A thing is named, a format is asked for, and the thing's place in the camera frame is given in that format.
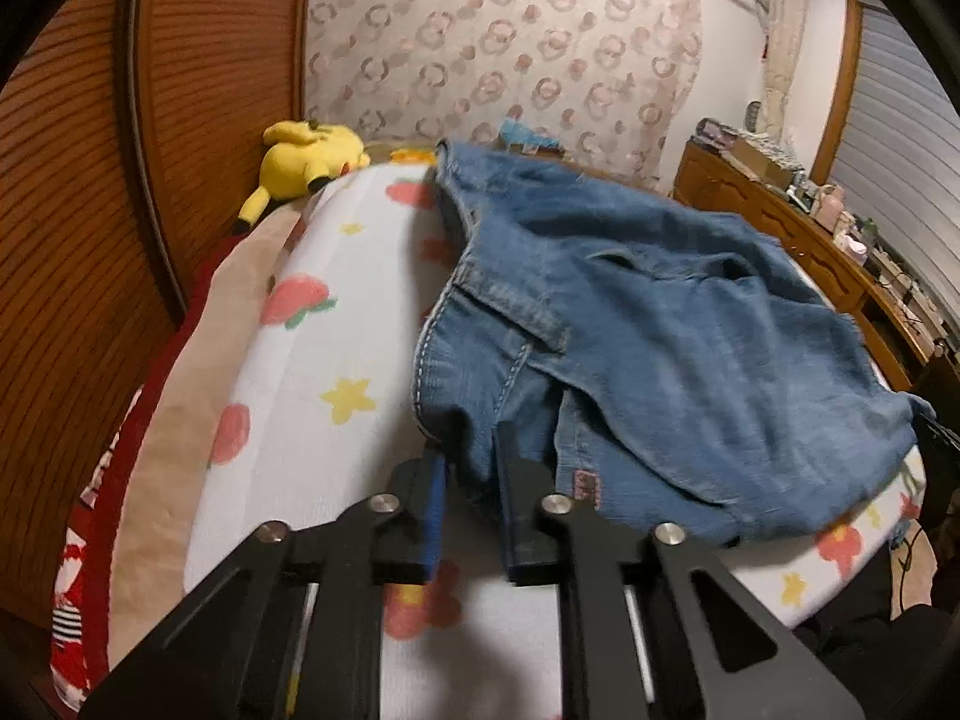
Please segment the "blue denim jeans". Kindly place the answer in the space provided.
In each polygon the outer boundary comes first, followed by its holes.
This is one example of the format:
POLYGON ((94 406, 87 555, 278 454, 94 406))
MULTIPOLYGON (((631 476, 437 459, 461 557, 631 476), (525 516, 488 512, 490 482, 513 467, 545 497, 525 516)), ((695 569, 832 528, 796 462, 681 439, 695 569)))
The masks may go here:
POLYGON ((724 546, 823 532, 900 473, 926 403, 740 216, 470 143, 431 182, 457 262, 413 409, 477 504, 505 423, 610 520, 724 546))

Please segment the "white fruit print towel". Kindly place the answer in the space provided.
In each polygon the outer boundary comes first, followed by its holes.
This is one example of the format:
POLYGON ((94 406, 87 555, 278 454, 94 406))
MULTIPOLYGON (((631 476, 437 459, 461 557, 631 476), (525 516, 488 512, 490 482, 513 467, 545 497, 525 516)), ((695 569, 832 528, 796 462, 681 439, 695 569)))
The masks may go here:
MULTIPOLYGON (((345 177, 311 206, 263 325, 302 333, 278 394, 256 419, 262 439, 231 437, 206 478, 213 502, 236 484, 249 532, 267 520, 329 522, 386 486, 431 439, 416 419, 413 361, 457 252, 421 166, 345 177)), ((889 486, 815 535, 721 544, 727 566, 786 624, 820 610, 918 511, 918 445, 889 486)), ((386 595, 389 718, 555 718, 562 711, 556 595, 501 574, 496 500, 475 502, 452 465, 443 561, 425 587, 386 595)))

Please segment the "tan floral blanket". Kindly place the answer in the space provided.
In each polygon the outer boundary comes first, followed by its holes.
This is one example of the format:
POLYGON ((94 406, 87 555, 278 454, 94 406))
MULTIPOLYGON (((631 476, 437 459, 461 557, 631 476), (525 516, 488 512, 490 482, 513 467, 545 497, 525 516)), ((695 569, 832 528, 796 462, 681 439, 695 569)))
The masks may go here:
POLYGON ((94 651, 114 668, 199 585, 244 535, 249 497, 236 484, 213 502, 212 460, 235 437, 262 439, 256 419, 278 394, 302 328, 263 325, 262 310, 280 288, 281 269, 308 226, 308 204, 267 216, 213 268, 197 327, 174 355, 121 484, 119 527, 107 550, 106 642, 94 651))

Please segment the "red patterned bedding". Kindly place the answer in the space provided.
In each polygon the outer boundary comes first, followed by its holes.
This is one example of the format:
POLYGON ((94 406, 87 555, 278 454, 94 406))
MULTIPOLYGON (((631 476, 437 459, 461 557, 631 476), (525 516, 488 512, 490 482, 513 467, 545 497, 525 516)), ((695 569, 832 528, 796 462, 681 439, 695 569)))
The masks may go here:
POLYGON ((164 384, 185 344, 199 325, 213 275, 228 259, 242 236, 229 236, 215 245, 203 262, 189 309, 179 330, 151 364, 142 387, 133 394, 121 426, 94 468, 89 483, 68 516, 64 547, 53 584, 50 676, 55 708, 73 718, 82 708, 94 678, 106 672, 106 657, 93 645, 106 642, 109 606, 109 569, 106 556, 119 528, 122 494, 125 493, 149 420, 160 403, 164 384))

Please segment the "yellow Pikachu plush toy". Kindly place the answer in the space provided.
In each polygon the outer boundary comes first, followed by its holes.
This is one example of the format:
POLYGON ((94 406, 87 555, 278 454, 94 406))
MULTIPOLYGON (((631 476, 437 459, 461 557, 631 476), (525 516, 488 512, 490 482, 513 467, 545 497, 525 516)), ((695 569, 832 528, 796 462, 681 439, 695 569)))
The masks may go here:
POLYGON ((263 132, 262 141, 267 151, 259 182, 239 210, 235 234, 256 226, 270 203, 311 197, 338 177, 371 164, 363 140, 345 125, 277 122, 263 132))

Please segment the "blue item on box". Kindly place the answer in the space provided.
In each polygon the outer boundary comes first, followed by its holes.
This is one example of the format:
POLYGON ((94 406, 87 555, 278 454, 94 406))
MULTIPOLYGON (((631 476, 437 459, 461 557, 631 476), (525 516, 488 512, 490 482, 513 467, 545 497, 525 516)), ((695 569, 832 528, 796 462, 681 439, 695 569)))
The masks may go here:
POLYGON ((517 119, 505 119, 498 130, 498 143, 511 153, 544 156, 559 160, 565 149, 556 138, 537 132, 517 119))

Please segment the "brown louvered wardrobe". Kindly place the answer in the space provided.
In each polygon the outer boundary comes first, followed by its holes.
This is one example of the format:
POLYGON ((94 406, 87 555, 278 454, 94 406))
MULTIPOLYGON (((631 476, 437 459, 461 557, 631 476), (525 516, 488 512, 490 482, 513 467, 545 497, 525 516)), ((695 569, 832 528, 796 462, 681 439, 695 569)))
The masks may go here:
POLYGON ((2 610, 301 109, 306 0, 2 0, 2 610))

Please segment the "grey window blinds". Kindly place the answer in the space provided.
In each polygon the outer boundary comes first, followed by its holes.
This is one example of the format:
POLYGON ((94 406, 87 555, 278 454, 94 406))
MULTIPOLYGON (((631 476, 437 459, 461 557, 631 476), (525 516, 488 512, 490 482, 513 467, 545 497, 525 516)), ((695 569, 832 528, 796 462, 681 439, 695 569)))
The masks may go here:
POLYGON ((942 312, 958 316, 958 112, 878 0, 861 7, 850 107, 830 179, 942 312))

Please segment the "floral lace wall curtain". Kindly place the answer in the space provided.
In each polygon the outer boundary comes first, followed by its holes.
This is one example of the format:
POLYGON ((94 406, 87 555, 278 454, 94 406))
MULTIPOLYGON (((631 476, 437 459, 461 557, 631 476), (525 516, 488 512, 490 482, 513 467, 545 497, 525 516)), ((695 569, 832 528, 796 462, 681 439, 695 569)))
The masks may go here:
POLYGON ((366 142, 517 121, 652 188, 701 44, 701 0, 308 0, 304 109, 366 142))

